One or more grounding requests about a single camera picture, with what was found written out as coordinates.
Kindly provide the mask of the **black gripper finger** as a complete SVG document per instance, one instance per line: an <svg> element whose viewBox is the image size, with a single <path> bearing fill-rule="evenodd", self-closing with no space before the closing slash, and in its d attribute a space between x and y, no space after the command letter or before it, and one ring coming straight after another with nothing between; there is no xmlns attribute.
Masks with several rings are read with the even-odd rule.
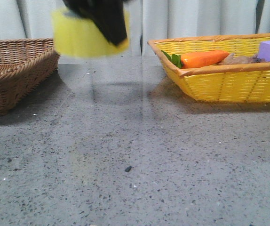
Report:
<svg viewBox="0 0 270 226"><path fill-rule="evenodd" d="M65 0L76 15L91 19L105 39L118 46L127 39L124 0Z"/></svg>

